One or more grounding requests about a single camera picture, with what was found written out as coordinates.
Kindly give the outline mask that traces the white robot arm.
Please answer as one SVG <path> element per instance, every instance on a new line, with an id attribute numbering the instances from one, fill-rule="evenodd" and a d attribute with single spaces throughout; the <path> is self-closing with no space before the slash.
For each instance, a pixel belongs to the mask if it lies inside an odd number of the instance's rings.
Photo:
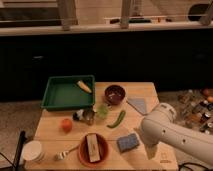
<path id="1" fill-rule="evenodd" d="M 213 166 L 213 136 L 175 124 L 176 117 L 170 104 L 156 105 L 140 123 L 142 142 L 148 147 L 163 142 Z"/>

